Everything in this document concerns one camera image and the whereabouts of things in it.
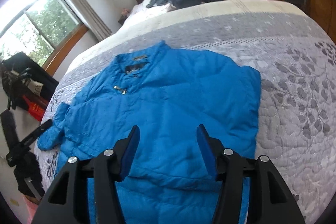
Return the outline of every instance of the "silver screw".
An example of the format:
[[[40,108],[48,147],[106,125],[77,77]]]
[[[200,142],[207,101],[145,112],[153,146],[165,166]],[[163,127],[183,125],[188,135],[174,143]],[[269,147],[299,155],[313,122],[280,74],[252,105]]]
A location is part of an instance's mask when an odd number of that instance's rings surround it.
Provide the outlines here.
[[[77,157],[70,157],[68,159],[68,162],[71,163],[71,164],[74,164],[76,161],[77,161]]]
[[[267,156],[265,156],[265,155],[262,155],[262,156],[260,157],[260,160],[261,160],[262,162],[268,162],[268,161],[269,161],[269,158],[268,158]]]
[[[104,151],[104,155],[105,156],[112,156],[114,153],[114,151],[112,149],[108,149]]]
[[[230,148],[226,148],[226,149],[224,149],[224,154],[225,155],[228,155],[228,156],[230,156],[230,155],[232,155],[233,154],[233,150],[232,149],[230,149]]]

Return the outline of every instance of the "pink cloth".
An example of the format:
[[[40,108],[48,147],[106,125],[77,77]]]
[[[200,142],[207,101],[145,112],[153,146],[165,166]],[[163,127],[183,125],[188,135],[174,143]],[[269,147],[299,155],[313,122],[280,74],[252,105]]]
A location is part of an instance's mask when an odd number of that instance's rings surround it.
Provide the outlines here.
[[[32,203],[31,201],[29,201],[28,199],[26,199],[26,197],[23,197],[23,199],[26,202],[27,209],[28,209],[28,214],[29,214],[29,217],[28,217],[28,220],[27,220],[27,224],[31,224],[31,222],[32,222],[32,220],[34,218],[34,215],[36,213],[38,205],[35,204],[35,203]]]

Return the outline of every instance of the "bedspread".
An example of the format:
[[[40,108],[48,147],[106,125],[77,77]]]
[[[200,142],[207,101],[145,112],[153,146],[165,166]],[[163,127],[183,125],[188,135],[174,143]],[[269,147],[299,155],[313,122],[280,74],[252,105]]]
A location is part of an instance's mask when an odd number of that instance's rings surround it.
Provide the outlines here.
[[[278,1],[223,1],[173,11],[117,32],[79,56],[44,117],[74,95],[114,56],[164,39],[172,48],[211,50],[261,73],[256,157],[268,155],[314,223],[336,191],[336,47],[316,22]],[[43,186],[57,149],[35,147]]]

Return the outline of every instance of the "curtain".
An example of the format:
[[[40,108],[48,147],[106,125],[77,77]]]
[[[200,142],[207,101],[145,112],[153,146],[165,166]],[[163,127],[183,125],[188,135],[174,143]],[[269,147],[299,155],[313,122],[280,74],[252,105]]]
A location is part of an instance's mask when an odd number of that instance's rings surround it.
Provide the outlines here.
[[[111,30],[105,25],[86,0],[65,0],[65,2],[99,41],[111,35]]]

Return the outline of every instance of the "window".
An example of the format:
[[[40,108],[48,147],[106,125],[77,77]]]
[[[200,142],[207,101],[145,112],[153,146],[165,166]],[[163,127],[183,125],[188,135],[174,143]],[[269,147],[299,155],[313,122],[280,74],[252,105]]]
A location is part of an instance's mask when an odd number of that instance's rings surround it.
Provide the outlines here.
[[[0,52],[24,52],[42,66],[80,26],[64,0],[9,0],[0,8]]]

